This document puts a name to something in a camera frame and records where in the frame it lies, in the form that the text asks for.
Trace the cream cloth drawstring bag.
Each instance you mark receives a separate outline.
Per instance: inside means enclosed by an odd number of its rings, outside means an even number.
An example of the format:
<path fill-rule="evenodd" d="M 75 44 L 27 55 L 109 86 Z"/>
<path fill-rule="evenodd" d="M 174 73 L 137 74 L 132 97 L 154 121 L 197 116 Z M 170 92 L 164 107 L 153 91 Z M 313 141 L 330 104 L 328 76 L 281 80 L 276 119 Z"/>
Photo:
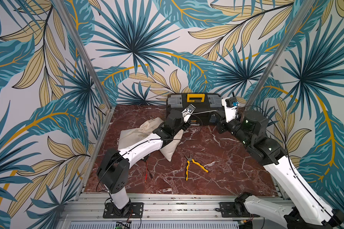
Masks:
<path fill-rule="evenodd" d="M 163 120 L 163 123 L 153 132 L 161 138 L 162 147 L 160 152 L 169 162 L 172 161 L 173 154 L 182 140 L 184 131 L 181 129 L 181 126 L 183 123 L 182 111 L 171 110 L 166 119 Z"/>

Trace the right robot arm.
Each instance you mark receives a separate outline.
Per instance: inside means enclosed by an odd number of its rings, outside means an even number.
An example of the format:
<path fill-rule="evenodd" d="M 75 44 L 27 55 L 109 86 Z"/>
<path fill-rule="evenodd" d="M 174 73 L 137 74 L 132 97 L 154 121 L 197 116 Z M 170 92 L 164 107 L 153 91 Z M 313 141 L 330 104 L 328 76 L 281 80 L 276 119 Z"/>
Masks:
<path fill-rule="evenodd" d="M 344 222 L 344 213 L 327 204 L 304 180 L 287 152 L 265 134 L 268 120 L 258 111 L 247 111 L 239 120 L 235 108 L 228 109 L 217 124 L 228 131 L 245 150 L 280 184 L 294 204 L 292 207 L 262 200 L 244 192 L 235 199 L 234 210 L 246 211 L 271 220 L 287 229 L 333 229 Z"/>

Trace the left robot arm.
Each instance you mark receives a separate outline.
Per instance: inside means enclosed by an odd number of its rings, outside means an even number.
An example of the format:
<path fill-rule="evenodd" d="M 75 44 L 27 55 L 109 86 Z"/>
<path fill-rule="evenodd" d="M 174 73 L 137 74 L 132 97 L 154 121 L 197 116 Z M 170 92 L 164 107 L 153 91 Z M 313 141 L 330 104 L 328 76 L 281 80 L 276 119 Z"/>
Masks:
<path fill-rule="evenodd" d="M 150 153 L 178 144 L 181 134 L 191 125 L 189 119 L 194 110 L 194 106 L 172 110 L 144 139 L 120 150 L 112 148 L 105 154 L 97 170 L 98 182 L 106 188 L 118 215 L 126 215 L 130 210 L 131 201 L 125 189 L 130 168 Z"/>

